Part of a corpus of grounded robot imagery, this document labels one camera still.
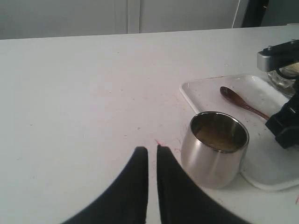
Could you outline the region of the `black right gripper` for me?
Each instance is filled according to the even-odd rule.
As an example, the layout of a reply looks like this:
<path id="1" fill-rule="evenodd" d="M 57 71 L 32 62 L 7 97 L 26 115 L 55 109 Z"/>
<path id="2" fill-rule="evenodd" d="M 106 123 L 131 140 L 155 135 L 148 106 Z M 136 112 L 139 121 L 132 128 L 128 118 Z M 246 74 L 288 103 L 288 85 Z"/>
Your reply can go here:
<path id="1" fill-rule="evenodd" d="M 299 80 L 293 85 L 294 95 L 281 110 L 272 115 L 266 127 L 274 134 L 276 142 L 284 149 L 299 144 Z"/>

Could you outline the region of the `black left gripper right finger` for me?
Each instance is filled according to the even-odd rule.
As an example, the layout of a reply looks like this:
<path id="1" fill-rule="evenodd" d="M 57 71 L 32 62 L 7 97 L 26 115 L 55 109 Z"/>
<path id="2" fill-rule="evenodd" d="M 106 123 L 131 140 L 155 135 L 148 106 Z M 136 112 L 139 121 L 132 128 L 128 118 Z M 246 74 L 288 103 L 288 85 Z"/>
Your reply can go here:
<path id="1" fill-rule="evenodd" d="M 163 224 L 247 224 L 204 193 L 168 147 L 157 145 L 157 192 Z"/>

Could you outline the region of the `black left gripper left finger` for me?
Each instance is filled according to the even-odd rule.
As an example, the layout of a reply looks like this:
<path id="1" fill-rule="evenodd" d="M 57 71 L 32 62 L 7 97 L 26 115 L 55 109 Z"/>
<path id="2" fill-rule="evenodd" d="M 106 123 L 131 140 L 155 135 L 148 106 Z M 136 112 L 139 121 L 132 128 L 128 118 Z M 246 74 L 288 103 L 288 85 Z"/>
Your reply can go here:
<path id="1" fill-rule="evenodd" d="M 65 224 L 144 224 L 149 193 L 149 159 L 136 147 L 125 168 L 94 202 Z"/>

